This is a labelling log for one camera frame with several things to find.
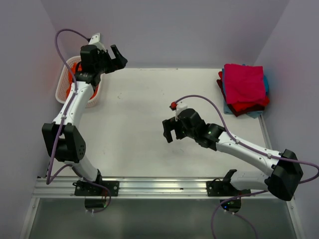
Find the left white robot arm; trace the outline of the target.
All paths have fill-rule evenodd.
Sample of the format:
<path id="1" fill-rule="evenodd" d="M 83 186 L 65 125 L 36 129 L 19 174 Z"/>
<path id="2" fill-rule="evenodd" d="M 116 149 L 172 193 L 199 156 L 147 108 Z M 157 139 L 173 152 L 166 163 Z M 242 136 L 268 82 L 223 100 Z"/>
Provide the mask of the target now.
<path id="1" fill-rule="evenodd" d="M 113 73 L 124 69 L 127 59 L 119 52 L 116 45 L 111 45 L 114 58 L 107 50 L 88 44 L 81 47 L 81 60 L 75 70 L 71 70 L 73 83 L 69 95 L 58 116 L 42 126 L 42 135 L 50 156 L 46 183 L 50 184 L 55 178 L 52 175 L 53 162 L 63 162 L 65 167 L 88 181 L 86 190 L 96 196 L 102 193 L 104 184 L 97 178 L 100 172 L 86 157 L 86 143 L 78 130 L 80 119 L 88 101 L 100 85 L 103 74 Z"/>

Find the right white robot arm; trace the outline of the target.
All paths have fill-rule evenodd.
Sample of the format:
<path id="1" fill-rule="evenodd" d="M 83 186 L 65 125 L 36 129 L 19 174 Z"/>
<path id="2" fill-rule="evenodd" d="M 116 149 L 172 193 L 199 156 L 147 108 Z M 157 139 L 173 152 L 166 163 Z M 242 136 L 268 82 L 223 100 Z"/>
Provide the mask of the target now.
<path id="1" fill-rule="evenodd" d="M 201 147 L 232 155 L 256 167 L 259 172 L 229 170 L 223 181 L 216 183 L 226 195 L 250 190 L 269 191 L 275 197 L 290 201 L 303 176 L 294 152 L 262 148 L 236 136 L 214 123 L 206 123 L 194 109 L 185 109 L 179 115 L 162 121 L 163 135 L 168 143 L 189 137 Z"/>

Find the white plastic basket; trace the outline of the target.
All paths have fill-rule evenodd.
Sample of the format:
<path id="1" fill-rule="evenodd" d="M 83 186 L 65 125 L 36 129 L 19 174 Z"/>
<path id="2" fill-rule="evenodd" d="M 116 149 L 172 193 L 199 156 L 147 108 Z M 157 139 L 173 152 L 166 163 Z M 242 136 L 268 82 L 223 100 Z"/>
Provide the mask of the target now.
<path id="1" fill-rule="evenodd" d="M 74 73 L 76 64 L 80 61 L 81 61 L 80 56 L 74 56 L 74 57 L 69 58 L 66 62 L 69 65 L 69 67 L 71 68 L 72 72 Z M 70 93 L 71 81 L 72 81 L 71 75 L 70 75 L 67 67 L 63 66 L 63 69 L 62 69 L 62 72 L 60 74 L 60 78 L 58 81 L 57 89 L 55 92 L 56 100 L 61 104 L 65 103 L 65 101 Z M 87 106 L 86 106 L 87 108 L 91 108 L 91 107 L 94 107 L 95 105 L 97 105 L 97 103 L 100 99 L 101 89 L 102 89 L 102 82 L 98 85 L 93 96 L 88 101 Z"/>

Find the magenta folded t shirt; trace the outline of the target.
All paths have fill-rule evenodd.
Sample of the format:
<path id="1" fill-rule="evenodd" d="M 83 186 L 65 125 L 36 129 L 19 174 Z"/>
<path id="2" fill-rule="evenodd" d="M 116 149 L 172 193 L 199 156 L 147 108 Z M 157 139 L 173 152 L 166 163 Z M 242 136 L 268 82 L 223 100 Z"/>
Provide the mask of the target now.
<path id="1" fill-rule="evenodd" d="M 222 81 L 228 104 L 257 102 L 266 97 L 262 66 L 225 64 Z"/>

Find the dark red folded t shirt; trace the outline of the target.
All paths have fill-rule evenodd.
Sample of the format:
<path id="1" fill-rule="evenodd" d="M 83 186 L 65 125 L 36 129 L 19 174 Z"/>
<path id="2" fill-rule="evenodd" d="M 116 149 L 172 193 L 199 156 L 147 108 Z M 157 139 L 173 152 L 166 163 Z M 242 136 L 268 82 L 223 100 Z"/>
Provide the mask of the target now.
<path id="1" fill-rule="evenodd" d="M 223 111 L 225 114 L 235 115 L 236 117 L 239 117 L 241 115 L 247 115 L 253 119 L 256 119 L 265 110 L 264 106 L 254 105 L 254 106 L 248 107 L 244 110 L 237 111 L 232 105 L 228 105 L 226 103 L 226 95 L 225 95 L 224 90 L 223 90 L 222 81 L 220 79 L 218 79 L 218 80 L 216 80 L 216 82 L 217 82 L 218 87 L 220 88 L 222 95 L 223 95 Z"/>

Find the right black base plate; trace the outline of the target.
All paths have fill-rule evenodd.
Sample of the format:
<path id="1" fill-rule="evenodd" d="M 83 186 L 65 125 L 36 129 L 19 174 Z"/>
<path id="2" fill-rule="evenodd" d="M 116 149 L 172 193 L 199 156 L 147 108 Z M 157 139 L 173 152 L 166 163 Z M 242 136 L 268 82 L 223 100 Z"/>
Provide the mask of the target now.
<path id="1" fill-rule="evenodd" d="M 249 189 L 238 190 L 230 182 L 220 180 L 207 181 L 206 191 L 209 197 L 234 197 L 251 193 Z"/>

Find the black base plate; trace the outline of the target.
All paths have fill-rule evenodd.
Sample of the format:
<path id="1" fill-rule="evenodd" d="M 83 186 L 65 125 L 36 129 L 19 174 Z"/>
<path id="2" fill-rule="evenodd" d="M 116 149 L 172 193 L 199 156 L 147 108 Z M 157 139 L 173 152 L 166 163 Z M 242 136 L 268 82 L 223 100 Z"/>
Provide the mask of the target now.
<path id="1" fill-rule="evenodd" d="M 105 195 L 105 188 L 109 190 L 108 195 L 117 196 L 120 188 L 119 181 L 100 181 L 89 183 L 86 181 L 78 180 L 72 185 L 75 187 L 75 196 L 103 196 Z"/>
<path id="2" fill-rule="evenodd" d="M 220 180 L 207 181 L 206 191 L 209 197 L 234 197 L 251 193 L 249 189 L 238 190 L 230 182 Z"/>

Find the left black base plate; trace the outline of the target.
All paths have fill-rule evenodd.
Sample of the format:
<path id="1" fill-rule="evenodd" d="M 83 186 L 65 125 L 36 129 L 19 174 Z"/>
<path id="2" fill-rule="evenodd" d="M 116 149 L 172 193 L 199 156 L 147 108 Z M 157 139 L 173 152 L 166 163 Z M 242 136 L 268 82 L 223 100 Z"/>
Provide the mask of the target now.
<path id="1" fill-rule="evenodd" d="M 105 195 L 105 188 L 109 190 L 108 195 L 117 196 L 120 188 L 119 181 L 100 181 L 89 183 L 86 181 L 78 180 L 72 185 L 75 187 L 75 196 L 103 196 Z"/>

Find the aluminium mounting rail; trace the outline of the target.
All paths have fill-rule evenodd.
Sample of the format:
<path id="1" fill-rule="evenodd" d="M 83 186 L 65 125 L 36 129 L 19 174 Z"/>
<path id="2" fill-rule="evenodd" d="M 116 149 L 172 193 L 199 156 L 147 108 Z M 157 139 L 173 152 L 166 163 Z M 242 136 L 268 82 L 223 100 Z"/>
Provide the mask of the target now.
<path id="1" fill-rule="evenodd" d="M 73 199 L 77 177 L 57 177 L 47 185 L 45 179 L 37 179 L 33 198 Z M 118 195 L 113 199 L 228 199 L 230 196 L 209 197 L 206 182 L 212 178 L 154 178 L 154 177 L 106 177 L 106 181 L 118 181 Z"/>

